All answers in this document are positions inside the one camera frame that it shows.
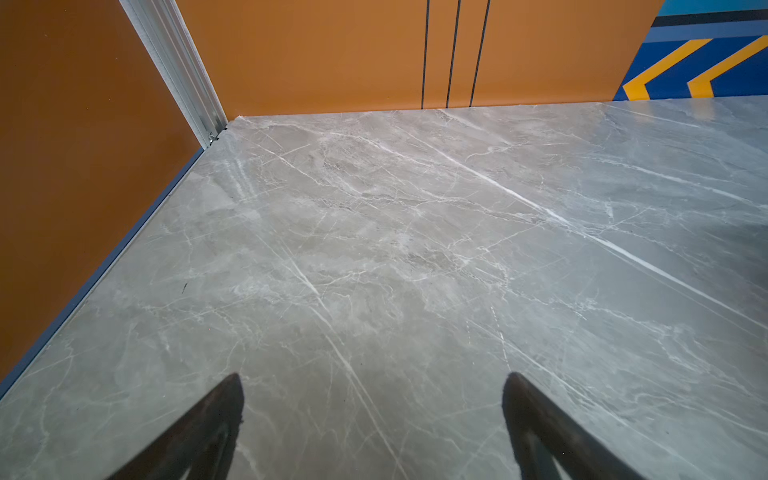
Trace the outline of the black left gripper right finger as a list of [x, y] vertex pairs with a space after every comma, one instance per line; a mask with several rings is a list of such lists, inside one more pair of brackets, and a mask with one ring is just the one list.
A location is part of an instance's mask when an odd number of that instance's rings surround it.
[[502, 411], [523, 479], [640, 479], [519, 372], [507, 376]]

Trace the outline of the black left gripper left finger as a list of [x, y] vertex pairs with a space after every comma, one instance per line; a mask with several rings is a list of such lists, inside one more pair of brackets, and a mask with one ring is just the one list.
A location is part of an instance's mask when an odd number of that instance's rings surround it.
[[225, 479], [242, 423], [244, 392], [232, 373], [112, 479]]

